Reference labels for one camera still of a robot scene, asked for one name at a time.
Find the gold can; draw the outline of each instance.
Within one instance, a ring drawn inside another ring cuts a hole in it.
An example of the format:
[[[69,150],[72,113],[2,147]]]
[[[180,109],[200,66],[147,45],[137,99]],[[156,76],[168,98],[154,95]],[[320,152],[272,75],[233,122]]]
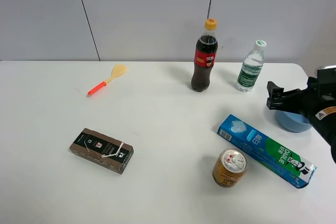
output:
[[[246,173],[247,157],[238,149],[223,151],[215,164],[212,175],[217,184],[233,187]]]

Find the plastic bottle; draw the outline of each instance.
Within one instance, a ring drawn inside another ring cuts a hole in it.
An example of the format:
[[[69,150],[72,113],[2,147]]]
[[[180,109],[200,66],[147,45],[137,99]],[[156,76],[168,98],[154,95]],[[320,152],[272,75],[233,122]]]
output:
[[[253,89],[264,65],[266,45],[265,41],[257,40],[253,50],[246,56],[236,81],[236,87],[239,91],[248,92]]]
[[[210,73],[215,63],[218,42],[215,37],[217,21],[207,19],[205,31],[196,43],[194,59],[194,75],[191,79],[191,86],[197,92],[206,90],[210,85]]]

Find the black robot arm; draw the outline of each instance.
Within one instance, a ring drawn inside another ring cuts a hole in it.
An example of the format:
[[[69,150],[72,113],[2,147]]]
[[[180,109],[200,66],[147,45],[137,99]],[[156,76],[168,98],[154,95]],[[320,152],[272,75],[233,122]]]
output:
[[[271,81],[267,90],[267,107],[303,115],[331,146],[336,163],[336,68],[318,70],[304,90],[284,92]]]

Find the darlie toothpaste box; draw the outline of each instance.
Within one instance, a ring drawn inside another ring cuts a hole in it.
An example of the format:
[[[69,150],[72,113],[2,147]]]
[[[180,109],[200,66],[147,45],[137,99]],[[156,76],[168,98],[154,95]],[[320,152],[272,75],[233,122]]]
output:
[[[308,185],[316,170],[314,164],[234,115],[221,124],[218,134],[297,188]]]

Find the can lid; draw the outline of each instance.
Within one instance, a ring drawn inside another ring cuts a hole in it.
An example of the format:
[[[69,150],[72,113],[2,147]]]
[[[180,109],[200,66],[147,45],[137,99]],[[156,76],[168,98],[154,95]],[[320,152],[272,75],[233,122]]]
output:
[[[208,18],[205,22],[205,29],[213,31],[216,30],[217,28],[217,20],[213,19],[213,18]]]
[[[266,49],[266,46],[267,46],[267,43],[259,39],[255,42],[253,50],[263,52]]]
[[[231,173],[242,173],[247,169],[247,157],[238,149],[227,149],[222,153],[222,165]]]

